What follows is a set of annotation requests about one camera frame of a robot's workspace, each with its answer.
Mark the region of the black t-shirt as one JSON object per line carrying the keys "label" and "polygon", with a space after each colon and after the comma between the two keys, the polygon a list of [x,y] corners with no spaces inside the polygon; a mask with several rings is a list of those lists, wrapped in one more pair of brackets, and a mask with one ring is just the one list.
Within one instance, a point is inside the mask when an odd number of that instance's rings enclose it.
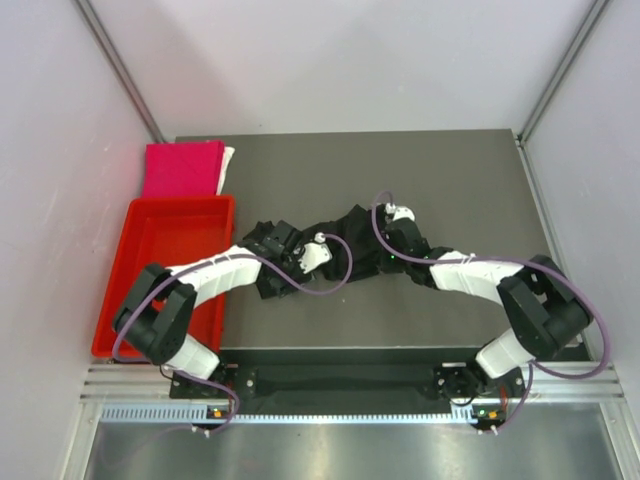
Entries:
{"label": "black t-shirt", "polygon": [[[435,288],[428,265],[417,264],[401,259],[391,250],[383,239],[382,230],[388,223],[385,220],[384,205],[366,210],[356,205],[346,215],[335,221],[320,222],[302,232],[302,239],[295,253],[300,255],[302,247],[309,243],[316,233],[331,234],[341,241],[327,240],[333,259],[309,274],[304,274],[298,264],[293,269],[282,269],[297,283],[304,285],[315,279],[317,273],[328,281],[340,281],[347,278],[350,282],[365,280],[379,274],[408,275],[411,280],[422,286]],[[257,255],[255,228],[239,242],[241,247]],[[428,243],[427,259],[438,259],[450,251],[447,247],[431,247]]]}

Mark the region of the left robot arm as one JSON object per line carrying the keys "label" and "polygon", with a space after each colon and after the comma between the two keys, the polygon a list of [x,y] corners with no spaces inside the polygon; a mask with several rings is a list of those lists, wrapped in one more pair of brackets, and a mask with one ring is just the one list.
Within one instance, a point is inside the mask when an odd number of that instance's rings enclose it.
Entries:
{"label": "left robot arm", "polygon": [[194,310],[238,287],[255,285],[262,299],[293,292],[295,287],[262,261],[299,284],[308,281],[312,276],[299,263],[302,238],[284,221],[259,222],[239,244],[218,255],[173,268],[147,265],[113,319],[113,356],[124,359],[120,346],[126,342],[150,363],[192,377],[203,395],[220,394],[227,374],[218,355],[188,333]]}

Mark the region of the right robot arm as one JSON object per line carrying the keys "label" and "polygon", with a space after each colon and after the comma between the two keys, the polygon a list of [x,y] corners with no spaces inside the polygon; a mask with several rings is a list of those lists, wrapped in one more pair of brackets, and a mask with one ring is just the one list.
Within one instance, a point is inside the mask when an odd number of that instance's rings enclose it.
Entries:
{"label": "right robot arm", "polygon": [[469,388],[478,395],[492,394],[504,375],[522,364],[556,358],[597,319],[593,306],[547,256],[525,261],[431,248],[410,218],[373,230],[385,250],[408,265],[417,283],[504,309],[508,329],[480,348],[466,372]]}

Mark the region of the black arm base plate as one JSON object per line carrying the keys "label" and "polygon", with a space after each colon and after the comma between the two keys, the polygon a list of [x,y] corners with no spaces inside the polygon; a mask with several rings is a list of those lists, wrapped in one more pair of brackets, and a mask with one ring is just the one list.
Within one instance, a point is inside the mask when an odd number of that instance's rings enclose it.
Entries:
{"label": "black arm base plate", "polygon": [[443,413],[470,400],[504,405],[524,392],[512,367],[492,380],[471,347],[227,348],[215,381],[248,415]]}

